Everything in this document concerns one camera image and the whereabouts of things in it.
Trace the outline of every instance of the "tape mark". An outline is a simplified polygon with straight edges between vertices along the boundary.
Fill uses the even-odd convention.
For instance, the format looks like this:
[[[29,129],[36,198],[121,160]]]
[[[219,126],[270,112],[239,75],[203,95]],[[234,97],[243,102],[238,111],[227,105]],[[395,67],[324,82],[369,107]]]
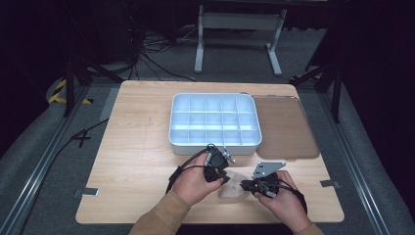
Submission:
[[[67,84],[67,80],[62,78],[62,80],[58,83],[56,86],[51,98],[49,98],[49,103],[63,103],[65,104],[67,102],[66,98],[59,97],[59,94],[61,93],[64,86]],[[94,103],[94,99],[84,99],[82,101],[82,104],[84,105],[92,105]]]

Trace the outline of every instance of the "metal frame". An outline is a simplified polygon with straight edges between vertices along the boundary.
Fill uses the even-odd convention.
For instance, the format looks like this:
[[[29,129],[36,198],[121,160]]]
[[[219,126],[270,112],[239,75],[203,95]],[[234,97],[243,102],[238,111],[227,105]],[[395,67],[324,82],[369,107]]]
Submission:
[[[203,5],[199,6],[199,41],[196,52],[195,73],[202,72],[205,50],[204,28],[234,28],[275,31],[272,42],[267,43],[266,48],[274,74],[280,76],[282,72],[275,48],[277,47],[286,14],[286,10],[283,10],[280,15],[210,13],[205,12]]]
[[[353,151],[347,143],[342,127],[338,122],[334,120],[332,116],[329,98],[324,93],[317,93],[317,95],[324,108],[326,117],[330,120],[329,122],[331,123],[339,143],[342,146],[346,167],[350,173],[351,179],[353,180],[354,186],[356,187],[357,193],[360,197],[360,200],[362,201],[363,207],[367,212],[369,220],[372,223],[376,234],[391,234],[375,202],[372,191],[370,190],[369,185],[367,184],[366,179],[364,178],[363,173],[359,168]]]
[[[89,87],[82,86],[78,90],[78,94],[75,98],[72,112],[69,112],[67,117],[64,117],[51,142],[43,153],[39,163],[27,180],[21,194],[13,205],[11,211],[7,215],[5,221],[0,227],[0,234],[15,234],[19,226],[21,225],[27,211],[35,203],[34,199],[36,194],[40,191],[42,181],[46,177],[48,168],[51,167],[55,159],[55,155],[58,152],[58,148],[62,142],[65,132],[67,131],[70,121],[73,119],[77,109],[80,107],[82,101],[85,99],[86,94],[89,91]]]

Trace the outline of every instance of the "white plastic organizer tray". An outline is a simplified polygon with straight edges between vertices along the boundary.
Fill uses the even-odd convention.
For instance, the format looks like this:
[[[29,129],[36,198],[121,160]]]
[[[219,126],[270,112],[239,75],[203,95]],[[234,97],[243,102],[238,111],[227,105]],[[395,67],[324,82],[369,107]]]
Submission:
[[[262,140],[254,99],[247,94],[179,93],[172,101],[169,140],[177,155],[214,144],[251,155]]]

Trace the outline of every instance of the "metal bracket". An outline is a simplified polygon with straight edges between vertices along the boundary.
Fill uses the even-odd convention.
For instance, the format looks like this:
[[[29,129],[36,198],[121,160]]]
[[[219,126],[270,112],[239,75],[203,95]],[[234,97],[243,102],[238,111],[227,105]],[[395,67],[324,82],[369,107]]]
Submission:
[[[75,198],[81,198],[83,196],[93,196],[98,197],[100,190],[97,188],[84,188],[84,189],[76,189],[73,193]]]
[[[330,186],[333,186],[334,188],[342,187],[338,181],[333,181],[331,179],[321,180],[320,183],[321,183],[321,187],[323,188],[330,187]]]
[[[266,177],[278,169],[284,167],[285,165],[286,163],[258,163],[252,178],[256,179]]]

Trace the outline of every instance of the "sleeve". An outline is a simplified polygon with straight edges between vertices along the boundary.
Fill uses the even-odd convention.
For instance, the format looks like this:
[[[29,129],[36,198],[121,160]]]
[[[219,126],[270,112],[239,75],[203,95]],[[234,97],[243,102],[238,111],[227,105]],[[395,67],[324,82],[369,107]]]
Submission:
[[[311,223],[308,227],[298,233],[295,233],[294,235],[324,235],[324,233],[317,227],[317,225],[315,225],[315,223]]]
[[[175,234],[189,210],[190,206],[170,190],[137,220],[129,234]]]

